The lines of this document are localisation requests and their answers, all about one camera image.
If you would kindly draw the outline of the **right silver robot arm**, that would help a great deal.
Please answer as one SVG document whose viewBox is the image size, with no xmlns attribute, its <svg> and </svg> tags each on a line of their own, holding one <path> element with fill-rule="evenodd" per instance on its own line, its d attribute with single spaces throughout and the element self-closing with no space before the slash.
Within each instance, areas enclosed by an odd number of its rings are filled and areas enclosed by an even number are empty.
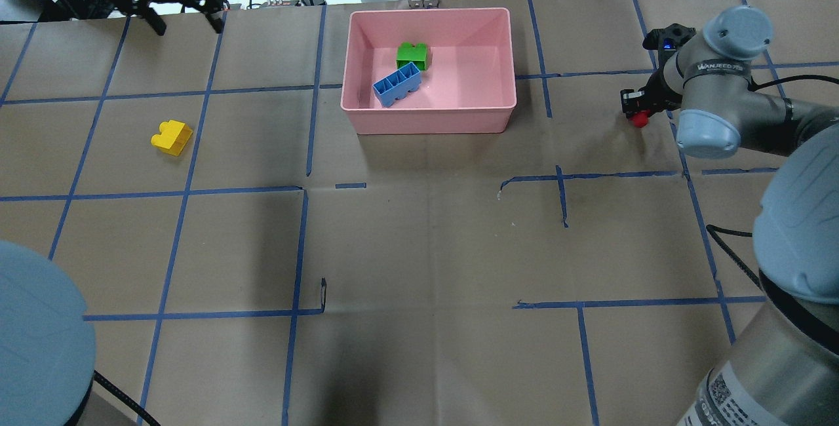
<svg viewBox="0 0 839 426">
<path fill-rule="evenodd" d="M 782 158 L 741 232 L 764 302 L 703 376 L 680 425 L 837 424 L 837 107 L 763 93 L 752 64 L 773 39 L 770 18 L 748 5 L 700 29 L 653 29 L 642 46 L 659 67 L 643 87 L 621 91 L 635 127 L 677 111 L 675 143 L 687 157 Z"/>
</svg>

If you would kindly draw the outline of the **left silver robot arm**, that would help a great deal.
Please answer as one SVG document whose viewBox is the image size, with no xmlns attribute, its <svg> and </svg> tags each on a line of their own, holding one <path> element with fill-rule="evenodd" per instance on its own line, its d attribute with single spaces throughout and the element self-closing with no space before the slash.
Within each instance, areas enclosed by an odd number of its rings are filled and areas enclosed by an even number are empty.
<svg viewBox="0 0 839 426">
<path fill-rule="evenodd" d="M 181 4 L 204 14 L 214 31 L 224 26 L 227 0 L 107 0 L 126 16 L 140 16 L 164 35 L 153 4 Z M 84 321 L 86 301 L 53 261 L 2 241 L 2 424 L 75 425 L 92 384 L 113 390 L 135 413 L 143 409 L 95 370 L 95 328 Z"/>
</svg>

